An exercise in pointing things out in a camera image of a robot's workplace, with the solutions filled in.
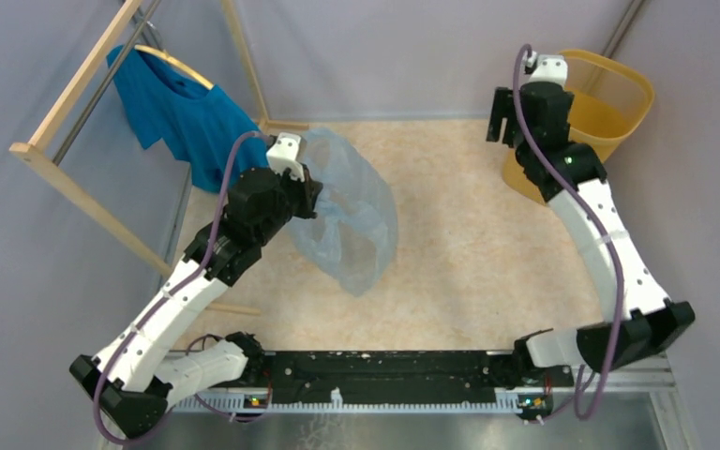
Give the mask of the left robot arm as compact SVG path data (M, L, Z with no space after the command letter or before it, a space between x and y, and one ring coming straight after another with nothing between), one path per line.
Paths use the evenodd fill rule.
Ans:
M181 400L235 381L251 387L263 375L263 348L254 336L233 333L188 356L169 359L194 320L261 256L293 218L313 219L323 184L308 170L242 172L148 305L108 346L80 355L69 371L93 400L98 430L128 446L149 438Z

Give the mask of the yellow mesh trash bin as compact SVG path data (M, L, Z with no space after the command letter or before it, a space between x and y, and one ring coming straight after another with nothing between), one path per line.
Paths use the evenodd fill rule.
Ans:
M575 96L569 137L606 161L648 114L653 85L635 69L597 53L570 49L559 55L568 66L565 88Z

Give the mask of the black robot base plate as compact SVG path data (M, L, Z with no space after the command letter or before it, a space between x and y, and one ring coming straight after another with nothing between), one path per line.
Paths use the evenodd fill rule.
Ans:
M306 405L341 399L349 405L492 403L501 389L574 384L568 367L527 371L508 352L286 351L267 354L259 368L276 404Z

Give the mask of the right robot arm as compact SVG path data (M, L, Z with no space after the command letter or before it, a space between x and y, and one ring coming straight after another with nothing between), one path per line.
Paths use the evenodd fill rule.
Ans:
M487 140L514 149L515 159L576 245L600 301L603 320L577 329L539 331L518 339L515 379L536 386L550 367L617 369L668 349L695 321L642 261L614 204L607 173L592 147L575 142L568 121L574 96L554 82L495 91Z

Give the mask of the light blue trash bag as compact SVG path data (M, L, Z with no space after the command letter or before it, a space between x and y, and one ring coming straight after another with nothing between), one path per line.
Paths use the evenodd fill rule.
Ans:
M398 212L392 189L344 136L312 128L300 160L322 183L314 219L286 226L295 248L347 293L373 288L397 256Z

